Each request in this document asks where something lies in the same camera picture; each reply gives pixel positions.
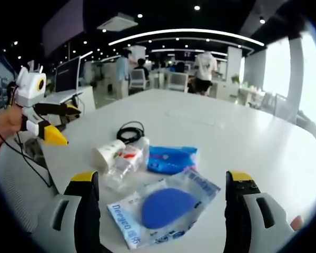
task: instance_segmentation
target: transparent plastic bag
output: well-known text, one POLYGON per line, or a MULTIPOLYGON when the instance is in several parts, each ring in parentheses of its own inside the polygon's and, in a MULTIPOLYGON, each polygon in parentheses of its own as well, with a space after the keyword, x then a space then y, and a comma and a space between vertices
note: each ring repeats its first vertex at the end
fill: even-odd
POLYGON ((126 184, 126 177, 135 173, 139 167, 147 165, 149 159, 149 140, 141 137, 137 142, 126 145, 115 158, 114 165, 103 175, 104 184, 118 190, 126 184))
POLYGON ((107 207, 121 230, 127 246, 130 249, 136 249, 183 236, 192 228, 219 191, 218 186, 188 168, 171 177, 139 187, 133 194, 107 207), (187 192, 198 202, 192 211, 171 224, 160 229, 148 229, 141 221, 143 202, 150 194, 166 188, 176 188, 187 192))

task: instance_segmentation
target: curved ceiling light strip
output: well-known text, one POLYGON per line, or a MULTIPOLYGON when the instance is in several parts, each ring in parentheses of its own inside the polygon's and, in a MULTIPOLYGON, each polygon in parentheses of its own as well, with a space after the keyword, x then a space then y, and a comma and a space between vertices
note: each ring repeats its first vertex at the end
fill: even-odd
POLYGON ((115 56, 111 56, 111 57, 108 57, 108 58, 101 59, 100 61, 101 62, 105 62, 105 61, 108 61, 108 60, 116 59, 118 57, 121 57, 121 56, 120 55, 115 55, 115 56))
MULTIPOLYGON (((212 38, 196 38, 196 37, 179 37, 179 39, 181 40, 195 40, 195 41, 206 41, 206 40, 209 40, 209 41, 206 41, 207 43, 208 42, 217 42, 217 43, 222 43, 222 44, 226 44, 226 45, 231 45, 231 46, 236 46, 238 47, 239 44, 237 43, 233 43, 233 42, 229 42, 229 41, 222 41, 222 40, 215 40, 215 39, 212 39, 212 38)), ((173 37, 165 37, 165 38, 153 38, 151 39, 152 41, 168 41, 168 40, 175 40, 175 38, 173 37)), ((147 43, 147 41, 138 41, 136 42, 136 44, 141 44, 141 43, 147 43)), ((254 52, 254 49, 248 47, 248 46, 244 46, 244 45, 241 45, 241 48, 244 48, 244 49, 247 49, 247 50, 250 50, 250 51, 253 51, 254 52)))
POLYGON ((115 45, 117 43, 121 43, 124 41, 132 40, 134 38, 144 37, 144 36, 150 36, 150 35, 162 34, 162 33, 180 33, 180 32, 219 34, 219 35, 229 36, 229 37, 233 37, 233 38, 238 38, 238 39, 241 39, 244 41, 254 43, 254 44, 259 45, 259 46, 264 46, 264 43, 262 43, 262 42, 259 42, 259 41, 256 41, 256 40, 253 40, 251 38, 241 36, 238 34, 228 33, 228 32, 223 32, 223 31, 216 31, 216 30, 209 30, 209 29, 195 29, 195 28, 167 29, 167 30, 158 30, 158 31, 152 31, 152 32, 147 32, 147 33, 140 33, 140 34, 136 34, 136 35, 122 38, 122 39, 117 40, 117 41, 110 42, 109 46, 112 46, 112 45, 115 45))
MULTIPOLYGON (((194 52, 194 53, 204 53, 205 50, 201 50, 201 49, 178 49, 178 48, 162 48, 162 49, 153 49, 150 51, 150 53, 158 53, 158 52, 175 52, 175 51, 185 51, 185 52, 194 52)), ((212 54, 219 54, 222 56, 227 56, 227 54, 225 53, 220 53, 220 52, 214 52, 211 51, 212 54)), ((222 58, 216 58, 219 61, 223 61, 226 62, 226 59, 222 59, 222 58)))

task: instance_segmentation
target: ceiling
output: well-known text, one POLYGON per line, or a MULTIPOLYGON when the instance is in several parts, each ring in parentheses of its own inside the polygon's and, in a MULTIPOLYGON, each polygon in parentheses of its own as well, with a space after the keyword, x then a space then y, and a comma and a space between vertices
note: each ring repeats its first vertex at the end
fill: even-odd
MULTIPOLYGON (((244 47, 253 50, 261 50, 263 47, 237 38, 203 33, 167 33, 136 38, 114 46, 108 46, 108 43, 138 33, 172 28, 210 29, 253 37, 255 33, 267 26, 267 23, 260 24, 259 12, 255 10, 260 9, 261 6, 261 11, 268 21, 284 2, 284 0, 271 1, 274 4, 270 8, 269 4, 263 4, 262 1, 266 0, 160 0, 157 2, 112 0, 107 4, 106 1, 85 0, 86 32, 70 41, 71 57, 93 51, 94 53, 89 57, 93 56, 98 60, 99 57, 115 55, 129 43, 144 45, 147 52, 160 49, 163 45, 165 48, 185 48, 187 45, 188 49, 226 53, 228 45, 214 40, 227 41, 235 45, 241 44, 243 53, 246 55, 250 49, 244 49, 244 47), (196 5, 200 7, 199 11, 194 9, 196 5), (134 17, 138 26, 121 32, 102 33, 96 29, 107 17, 117 12, 134 17)), ((66 60, 65 57, 68 55, 66 45, 62 45, 50 57, 45 58, 41 44, 42 27, 66 2, 68 1, 20 0, 9 3, 7 0, 0 1, 0 9, 5 10, 4 17, 0 19, 0 53, 3 53, 5 49, 4 54, 13 67, 19 69, 19 66, 26 64, 27 61, 36 60, 44 64, 48 70, 66 60)), ((264 33, 257 36, 257 40, 262 42, 269 38, 264 33)))

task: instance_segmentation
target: blue oval sponge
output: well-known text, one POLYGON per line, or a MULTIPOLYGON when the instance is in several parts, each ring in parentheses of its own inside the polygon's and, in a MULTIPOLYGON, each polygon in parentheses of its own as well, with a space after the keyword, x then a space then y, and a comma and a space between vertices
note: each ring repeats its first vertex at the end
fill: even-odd
POLYGON ((178 189, 156 191, 143 203, 143 225, 149 229, 165 227, 191 211, 196 203, 195 197, 178 189))

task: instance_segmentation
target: paper cup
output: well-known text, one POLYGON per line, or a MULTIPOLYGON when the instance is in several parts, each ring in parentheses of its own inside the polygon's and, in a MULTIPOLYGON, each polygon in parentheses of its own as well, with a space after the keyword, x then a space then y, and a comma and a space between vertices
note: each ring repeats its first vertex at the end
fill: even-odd
POLYGON ((115 162, 115 157, 125 148, 120 140, 115 140, 108 145, 93 149, 93 156, 99 170, 104 173, 110 169, 115 162))

